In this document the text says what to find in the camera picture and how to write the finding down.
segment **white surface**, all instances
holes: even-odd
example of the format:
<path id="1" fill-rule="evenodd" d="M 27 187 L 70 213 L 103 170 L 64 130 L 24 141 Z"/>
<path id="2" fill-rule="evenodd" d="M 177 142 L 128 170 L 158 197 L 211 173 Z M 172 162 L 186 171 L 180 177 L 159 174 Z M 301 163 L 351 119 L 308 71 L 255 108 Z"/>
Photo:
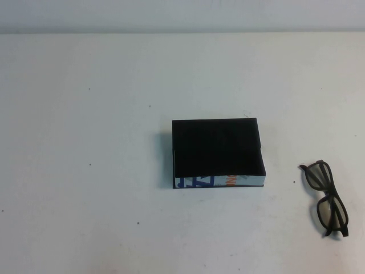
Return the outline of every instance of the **white surface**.
<path id="1" fill-rule="evenodd" d="M 0 35 L 1 273 L 363 273 L 364 48 L 362 33 Z M 171 189 L 172 119 L 245 116 L 264 187 Z M 318 159 L 348 238 L 312 221 L 321 195 L 297 165 Z"/>
<path id="2" fill-rule="evenodd" d="M 1 33 L 364 30 L 363 0 L 8 0 Z"/>

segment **eyeglasses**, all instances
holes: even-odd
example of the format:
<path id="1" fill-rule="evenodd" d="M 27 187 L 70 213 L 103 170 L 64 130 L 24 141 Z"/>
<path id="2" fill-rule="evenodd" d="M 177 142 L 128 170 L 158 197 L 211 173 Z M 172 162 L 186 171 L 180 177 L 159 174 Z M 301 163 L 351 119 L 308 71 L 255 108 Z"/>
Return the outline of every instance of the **eyeglasses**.
<path id="1" fill-rule="evenodd" d="M 311 188 L 323 191 L 326 195 L 317 204 L 319 221 L 327 229 L 325 235 L 328 236 L 332 231 L 341 231 L 344 237 L 348 236 L 347 211 L 338 196 L 330 166 L 319 160 L 308 167 L 302 164 L 299 167 L 304 170 Z"/>

